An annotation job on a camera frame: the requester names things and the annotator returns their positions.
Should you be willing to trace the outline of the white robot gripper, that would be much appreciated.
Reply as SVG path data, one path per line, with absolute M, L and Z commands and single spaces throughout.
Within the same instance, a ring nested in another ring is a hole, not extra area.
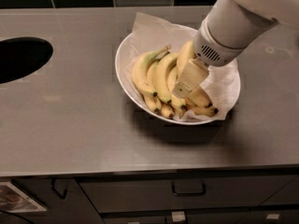
M 184 98 L 209 75 L 207 65 L 225 66 L 247 46 L 247 36 L 233 25 L 210 23 L 206 17 L 193 38 L 194 52 L 200 60 L 189 59 L 172 90 L 177 98 Z

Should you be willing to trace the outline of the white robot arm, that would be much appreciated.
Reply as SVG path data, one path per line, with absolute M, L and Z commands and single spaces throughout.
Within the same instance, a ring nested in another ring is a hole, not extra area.
M 193 38 L 188 60 L 172 90 L 184 98 L 208 76 L 209 66 L 234 60 L 258 36 L 277 24 L 299 27 L 299 0 L 217 0 Z

